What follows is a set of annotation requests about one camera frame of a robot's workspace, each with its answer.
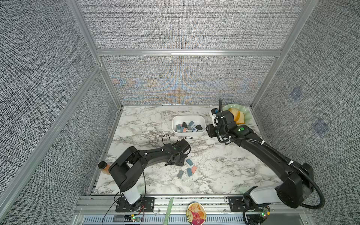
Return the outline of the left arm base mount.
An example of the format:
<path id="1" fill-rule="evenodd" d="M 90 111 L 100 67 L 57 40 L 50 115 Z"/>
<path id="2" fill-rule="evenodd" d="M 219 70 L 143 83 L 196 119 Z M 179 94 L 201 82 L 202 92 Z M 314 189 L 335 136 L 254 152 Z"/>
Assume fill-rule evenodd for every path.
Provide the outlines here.
<path id="1" fill-rule="evenodd" d="M 141 197 L 134 204 L 130 204 L 127 199 L 119 198 L 116 204 L 115 212 L 125 213 L 141 213 L 141 212 L 153 212 L 155 206 L 154 197 Z"/>

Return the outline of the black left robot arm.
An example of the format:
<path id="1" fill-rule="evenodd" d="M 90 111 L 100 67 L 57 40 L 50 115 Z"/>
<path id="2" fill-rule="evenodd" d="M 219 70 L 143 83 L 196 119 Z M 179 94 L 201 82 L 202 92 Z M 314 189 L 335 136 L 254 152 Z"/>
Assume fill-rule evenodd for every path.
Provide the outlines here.
<path id="1" fill-rule="evenodd" d="M 161 163 L 182 167 L 190 152 L 191 146 L 186 140 L 151 150 L 138 150 L 131 146 L 112 163 L 109 173 L 128 204 L 139 205 L 142 197 L 136 183 L 145 168 Z"/>

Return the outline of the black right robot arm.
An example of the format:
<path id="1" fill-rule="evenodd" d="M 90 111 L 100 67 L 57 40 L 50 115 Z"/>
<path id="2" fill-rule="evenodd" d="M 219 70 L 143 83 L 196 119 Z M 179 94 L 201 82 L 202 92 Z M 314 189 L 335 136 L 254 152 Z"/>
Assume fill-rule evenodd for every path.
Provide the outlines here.
<path id="1" fill-rule="evenodd" d="M 210 124 L 206 131 L 209 137 L 217 137 L 221 143 L 235 143 L 249 151 L 281 179 L 274 186 L 251 188 L 247 195 L 252 206 L 283 203 L 293 209 L 299 206 L 314 210 L 324 207 L 325 197 L 314 181 L 314 169 L 311 165 L 299 164 L 286 157 L 246 125 L 221 133 L 218 127 Z"/>

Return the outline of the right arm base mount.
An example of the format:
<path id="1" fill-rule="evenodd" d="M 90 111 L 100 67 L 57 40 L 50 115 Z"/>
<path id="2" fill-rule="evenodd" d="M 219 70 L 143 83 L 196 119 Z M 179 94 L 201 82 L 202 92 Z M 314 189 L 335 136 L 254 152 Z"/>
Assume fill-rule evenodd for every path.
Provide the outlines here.
<path id="1" fill-rule="evenodd" d="M 231 212 L 243 212 L 246 208 L 255 206 L 256 203 L 248 196 L 227 196 L 226 202 Z"/>

